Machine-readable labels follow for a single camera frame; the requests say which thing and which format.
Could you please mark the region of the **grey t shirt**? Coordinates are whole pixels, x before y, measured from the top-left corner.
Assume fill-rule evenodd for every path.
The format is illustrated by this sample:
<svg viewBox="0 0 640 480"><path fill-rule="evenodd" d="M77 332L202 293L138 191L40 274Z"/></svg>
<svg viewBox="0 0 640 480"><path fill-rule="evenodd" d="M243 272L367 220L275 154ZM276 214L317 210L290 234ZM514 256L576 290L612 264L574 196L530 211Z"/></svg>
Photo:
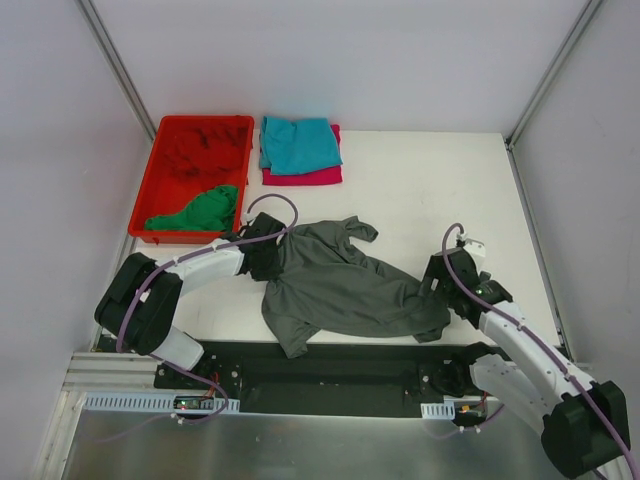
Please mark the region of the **grey t shirt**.
<svg viewBox="0 0 640 480"><path fill-rule="evenodd" d="M352 216L302 224L279 245L281 273L266 285L261 312L285 355L300 357L320 331L366 338L441 338L444 300L415 277L353 245L378 232Z"/></svg>

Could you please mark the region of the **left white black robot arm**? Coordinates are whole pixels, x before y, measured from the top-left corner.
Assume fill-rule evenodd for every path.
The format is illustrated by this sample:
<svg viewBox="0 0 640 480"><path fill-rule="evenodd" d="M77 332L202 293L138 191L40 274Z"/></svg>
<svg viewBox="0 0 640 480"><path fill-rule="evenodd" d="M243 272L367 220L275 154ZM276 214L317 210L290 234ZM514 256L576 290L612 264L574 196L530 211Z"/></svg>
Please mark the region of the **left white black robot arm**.
<svg viewBox="0 0 640 480"><path fill-rule="evenodd" d="M173 257L129 255L99 301L94 319L116 337L117 350L131 350L177 366L188 388L204 387L211 365L203 345L173 325L181 297L214 281L250 273L258 281L280 273L278 238L284 223L266 213L236 233Z"/></svg>

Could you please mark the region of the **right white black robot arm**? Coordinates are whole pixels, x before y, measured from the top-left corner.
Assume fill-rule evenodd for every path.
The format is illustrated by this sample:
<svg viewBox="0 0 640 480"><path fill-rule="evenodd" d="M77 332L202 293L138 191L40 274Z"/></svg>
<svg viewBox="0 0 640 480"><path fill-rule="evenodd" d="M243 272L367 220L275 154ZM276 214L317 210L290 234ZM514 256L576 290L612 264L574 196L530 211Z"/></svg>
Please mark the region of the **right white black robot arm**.
<svg viewBox="0 0 640 480"><path fill-rule="evenodd" d="M526 322L512 295L478 268L471 243L431 256L431 293L494 342L463 348L434 372L431 387L450 397L477 390L496 397L538 434L552 465L568 479L636 479L626 398L597 382Z"/></svg>

